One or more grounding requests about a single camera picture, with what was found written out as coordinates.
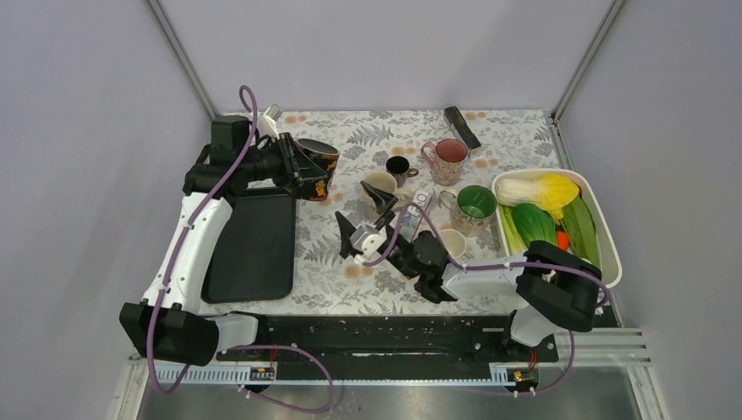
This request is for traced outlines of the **green white leek toy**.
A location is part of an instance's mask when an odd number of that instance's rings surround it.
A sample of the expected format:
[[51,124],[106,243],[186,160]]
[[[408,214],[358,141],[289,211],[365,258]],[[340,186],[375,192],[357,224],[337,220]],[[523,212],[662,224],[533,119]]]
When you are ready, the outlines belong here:
[[507,240],[507,247],[511,255],[520,254],[527,248],[515,226],[513,210],[514,209],[511,206],[500,207],[502,226]]

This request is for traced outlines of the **black mug red inside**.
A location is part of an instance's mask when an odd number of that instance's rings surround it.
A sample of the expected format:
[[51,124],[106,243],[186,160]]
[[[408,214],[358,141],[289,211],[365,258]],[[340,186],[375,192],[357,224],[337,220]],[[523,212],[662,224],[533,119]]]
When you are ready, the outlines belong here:
[[306,157],[302,170],[309,171],[310,180],[299,187],[302,200],[324,201],[328,198],[333,174],[337,168],[340,152],[327,143],[310,138],[298,138],[295,145]]

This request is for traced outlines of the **floral tablecloth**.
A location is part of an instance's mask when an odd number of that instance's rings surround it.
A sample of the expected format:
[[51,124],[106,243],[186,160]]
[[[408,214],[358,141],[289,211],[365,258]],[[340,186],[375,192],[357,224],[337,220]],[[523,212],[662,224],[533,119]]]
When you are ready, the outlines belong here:
[[[490,186],[504,171],[558,167],[550,120],[542,110],[468,110],[464,118],[481,146],[465,163],[462,186]],[[419,169],[419,174],[406,182],[409,192],[438,192],[420,150],[425,143],[452,136],[442,111],[287,112],[280,128],[295,137],[330,144],[340,153],[328,199],[297,204],[292,290],[278,300],[202,303],[202,313],[505,315],[523,306],[514,293],[433,304],[415,291],[411,280],[386,263],[361,267],[340,258],[335,213],[343,213],[353,223],[371,217],[361,179],[381,171],[389,158],[407,158]]]

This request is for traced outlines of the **black plastic tray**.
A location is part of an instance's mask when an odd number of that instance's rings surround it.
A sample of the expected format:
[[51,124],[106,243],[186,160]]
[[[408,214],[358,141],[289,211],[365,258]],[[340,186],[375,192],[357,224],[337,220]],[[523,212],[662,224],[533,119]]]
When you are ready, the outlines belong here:
[[293,288],[296,200],[276,187],[250,188],[236,201],[206,272],[209,304],[278,300]]

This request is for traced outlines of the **cream mug red pattern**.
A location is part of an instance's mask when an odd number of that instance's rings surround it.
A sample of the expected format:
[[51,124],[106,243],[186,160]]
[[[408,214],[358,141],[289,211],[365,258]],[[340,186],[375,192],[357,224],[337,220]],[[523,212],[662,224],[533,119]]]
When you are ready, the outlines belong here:
[[[395,195],[398,198],[398,201],[392,207],[394,212],[399,212],[403,206],[412,201],[413,192],[409,189],[398,187],[395,177],[385,171],[375,171],[369,173],[363,178],[363,181],[374,188]],[[368,217],[378,217],[380,214],[376,212],[376,206],[373,199],[366,193],[363,188],[361,188],[360,191],[367,203],[366,215]]]

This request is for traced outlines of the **orange carrot toy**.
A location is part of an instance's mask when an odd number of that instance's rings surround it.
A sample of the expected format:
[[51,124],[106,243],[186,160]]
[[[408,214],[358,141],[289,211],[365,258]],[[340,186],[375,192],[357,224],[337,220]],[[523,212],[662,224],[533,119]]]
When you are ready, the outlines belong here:
[[568,251],[571,245],[571,239],[569,235],[563,230],[556,231],[557,246],[564,251]]

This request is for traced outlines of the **black rectangular box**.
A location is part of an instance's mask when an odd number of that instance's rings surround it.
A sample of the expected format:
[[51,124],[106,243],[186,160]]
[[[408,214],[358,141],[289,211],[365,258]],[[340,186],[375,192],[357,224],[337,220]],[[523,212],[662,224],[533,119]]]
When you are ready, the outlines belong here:
[[469,151],[476,151],[481,148],[480,140],[473,134],[458,107],[450,106],[445,108],[444,119],[454,137],[464,144]]

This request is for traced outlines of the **green leafy vegetable toy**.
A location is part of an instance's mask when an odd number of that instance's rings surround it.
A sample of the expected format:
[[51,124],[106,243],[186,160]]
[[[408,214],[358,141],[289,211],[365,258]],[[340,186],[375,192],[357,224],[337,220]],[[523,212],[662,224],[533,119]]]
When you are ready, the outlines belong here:
[[579,196],[563,208],[562,225],[570,237],[574,253],[600,269],[599,247],[592,214]]

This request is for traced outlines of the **small dark brown mug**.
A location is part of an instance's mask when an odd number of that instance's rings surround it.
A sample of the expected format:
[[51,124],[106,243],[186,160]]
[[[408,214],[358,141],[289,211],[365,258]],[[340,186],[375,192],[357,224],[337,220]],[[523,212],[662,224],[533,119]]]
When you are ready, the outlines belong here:
[[403,156],[390,157],[385,163],[385,169],[395,179],[397,187],[404,186],[409,178],[419,174],[419,170],[412,167],[410,161]]

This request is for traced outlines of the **white plastic basin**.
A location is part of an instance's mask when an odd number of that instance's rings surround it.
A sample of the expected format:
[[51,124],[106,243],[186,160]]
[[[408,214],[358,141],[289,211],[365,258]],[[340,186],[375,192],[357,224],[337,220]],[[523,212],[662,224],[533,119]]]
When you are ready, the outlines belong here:
[[575,171],[557,168],[528,168],[514,171],[504,171],[492,180],[491,190],[494,193],[498,188],[498,184],[502,180],[531,180],[538,179],[541,176],[545,176],[548,174],[562,175],[567,179],[570,179],[580,188],[582,193],[582,200],[586,204],[587,208],[590,210],[596,228],[596,239],[600,256],[602,281],[609,290],[612,289],[614,286],[619,284],[623,276],[623,268],[610,228],[606,223],[606,219],[603,215],[601,206],[592,190],[592,186],[585,177]]

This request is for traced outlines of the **green inside floral mug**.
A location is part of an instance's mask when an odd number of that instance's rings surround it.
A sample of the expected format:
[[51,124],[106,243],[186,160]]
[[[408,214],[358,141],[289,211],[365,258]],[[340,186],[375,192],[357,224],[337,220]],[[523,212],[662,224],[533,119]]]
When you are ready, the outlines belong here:
[[459,191],[447,188],[438,194],[438,199],[449,210],[452,228],[464,237],[479,237],[490,228],[497,201],[484,186],[468,185]]

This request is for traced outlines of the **silver toothpaste box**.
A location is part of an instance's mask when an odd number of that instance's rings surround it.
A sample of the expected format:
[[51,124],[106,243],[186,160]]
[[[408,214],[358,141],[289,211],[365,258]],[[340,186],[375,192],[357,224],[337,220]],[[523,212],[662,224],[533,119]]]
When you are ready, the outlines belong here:
[[[432,198],[433,193],[431,191],[417,189],[410,196],[410,201],[420,206],[424,211],[427,211]],[[400,235],[409,242],[413,241],[417,236],[417,231],[424,220],[422,213],[420,209],[412,206],[402,218]]]

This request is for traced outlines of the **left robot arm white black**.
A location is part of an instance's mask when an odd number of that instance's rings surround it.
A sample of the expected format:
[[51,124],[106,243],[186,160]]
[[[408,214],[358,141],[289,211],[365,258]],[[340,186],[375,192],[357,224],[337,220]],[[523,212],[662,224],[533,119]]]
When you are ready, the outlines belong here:
[[277,117],[223,115],[211,125],[210,142],[185,175],[178,223],[163,262],[137,303],[123,305],[119,321],[149,364],[207,365],[238,347],[259,360],[271,348],[257,315],[200,315],[200,293],[217,241],[242,192],[254,181],[280,186],[301,180],[298,150],[277,130]]

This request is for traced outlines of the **pink floral mug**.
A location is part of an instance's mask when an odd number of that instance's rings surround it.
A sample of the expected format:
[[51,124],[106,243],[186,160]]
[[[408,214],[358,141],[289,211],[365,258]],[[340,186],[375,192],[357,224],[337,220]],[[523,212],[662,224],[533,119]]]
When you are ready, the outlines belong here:
[[421,156],[437,184],[453,186],[461,179],[468,149],[459,140],[449,138],[438,143],[426,142],[421,148]]

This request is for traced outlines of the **napa cabbage toy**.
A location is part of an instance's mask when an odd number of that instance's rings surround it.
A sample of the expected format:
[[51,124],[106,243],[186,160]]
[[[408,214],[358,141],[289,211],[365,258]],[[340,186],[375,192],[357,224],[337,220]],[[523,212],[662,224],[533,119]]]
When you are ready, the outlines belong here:
[[532,179],[504,178],[495,181],[493,193],[498,202],[506,207],[532,204],[559,223],[564,218],[564,208],[580,195],[581,189],[563,175],[547,174]]

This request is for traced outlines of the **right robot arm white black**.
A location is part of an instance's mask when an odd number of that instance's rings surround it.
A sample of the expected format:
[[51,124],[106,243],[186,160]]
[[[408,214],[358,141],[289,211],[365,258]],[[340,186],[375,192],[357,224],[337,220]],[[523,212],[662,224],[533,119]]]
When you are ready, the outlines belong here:
[[519,296],[525,306],[509,315],[501,338],[510,359],[526,359],[558,331],[588,333],[596,310],[610,298],[596,266],[546,241],[533,241],[520,254],[479,264],[455,259],[434,227],[409,241],[401,234],[403,219],[416,214],[427,221],[427,212],[414,202],[396,210],[398,199],[393,194],[367,182],[360,185],[379,215],[373,222],[355,225],[343,213],[335,214],[340,256],[364,267],[388,263],[413,279],[416,292],[433,304],[485,295]]

